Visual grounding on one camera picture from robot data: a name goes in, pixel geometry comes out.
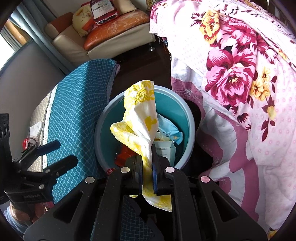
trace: sofa leg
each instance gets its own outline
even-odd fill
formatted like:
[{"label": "sofa leg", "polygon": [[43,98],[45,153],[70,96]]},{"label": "sofa leg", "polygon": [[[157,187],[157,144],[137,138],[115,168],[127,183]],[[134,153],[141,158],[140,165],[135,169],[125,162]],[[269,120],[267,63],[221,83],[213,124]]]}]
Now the sofa leg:
[{"label": "sofa leg", "polygon": [[155,47],[152,46],[152,43],[149,43],[149,51],[152,52],[155,50]]}]

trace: metal bolt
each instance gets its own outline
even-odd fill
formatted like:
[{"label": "metal bolt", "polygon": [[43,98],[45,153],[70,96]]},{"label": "metal bolt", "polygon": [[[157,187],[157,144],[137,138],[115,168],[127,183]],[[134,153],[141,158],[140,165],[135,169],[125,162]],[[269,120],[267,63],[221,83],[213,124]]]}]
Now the metal bolt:
[{"label": "metal bolt", "polygon": [[167,168],[165,169],[165,171],[168,172],[168,173],[172,173],[172,172],[175,171],[175,169],[174,169],[173,167],[167,167]]},{"label": "metal bolt", "polygon": [[122,168],[120,169],[120,171],[121,171],[122,173],[128,173],[128,172],[130,171],[130,168],[129,168],[129,167],[122,167]]},{"label": "metal bolt", "polygon": [[210,181],[210,178],[207,177],[207,176],[202,176],[202,177],[200,178],[200,180],[201,180],[203,183],[208,183],[208,182]]},{"label": "metal bolt", "polygon": [[85,179],[85,182],[86,182],[87,184],[93,183],[93,182],[94,182],[94,178],[93,178],[93,177],[87,177],[87,178]]}]

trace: person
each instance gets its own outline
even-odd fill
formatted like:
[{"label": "person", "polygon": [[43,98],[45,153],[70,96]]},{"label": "person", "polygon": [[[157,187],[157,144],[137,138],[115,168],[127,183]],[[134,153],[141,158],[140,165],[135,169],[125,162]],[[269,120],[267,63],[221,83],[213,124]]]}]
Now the person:
[{"label": "person", "polygon": [[[38,218],[40,218],[46,212],[45,206],[42,203],[35,204],[35,216],[32,219],[34,223]],[[7,221],[17,232],[18,235],[23,237],[28,226],[25,224],[26,221],[30,221],[28,214],[23,211],[17,210],[10,204],[7,209],[4,211],[4,216]]]}]

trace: hand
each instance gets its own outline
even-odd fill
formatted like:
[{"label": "hand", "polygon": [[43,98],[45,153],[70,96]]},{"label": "hand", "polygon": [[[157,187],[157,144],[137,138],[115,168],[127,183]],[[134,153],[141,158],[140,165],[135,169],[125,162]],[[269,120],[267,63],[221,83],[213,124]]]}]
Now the hand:
[{"label": "hand", "polygon": [[[13,207],[12,204],[9,206],[11,216],[18,220],[19,222],[30,221],[30,217],[28,214],[23,211],[17,210]],[[32,219],[34,223],[38,218],[40,218],[44,213],[46,213],[45,207],[42,203],[35,204],[35,216]]]}]

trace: yellow and white cloth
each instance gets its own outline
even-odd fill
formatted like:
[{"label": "yellow and white cloth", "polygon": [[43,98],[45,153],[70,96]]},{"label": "yellow and white cloth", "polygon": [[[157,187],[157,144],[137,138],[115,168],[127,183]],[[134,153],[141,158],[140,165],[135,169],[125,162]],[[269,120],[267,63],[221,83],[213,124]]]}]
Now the yellow and white cloth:
[{"label": "yellow and white cloth", "polygon": [[143,80],[124,92],[123,120],[111,125],[111,133],[117,140],[142,156],[142,194],[149,204],[171,212],[170,195],[156,196],[152,183],[151,145],[158,130],[158,119],[153,81]]}]

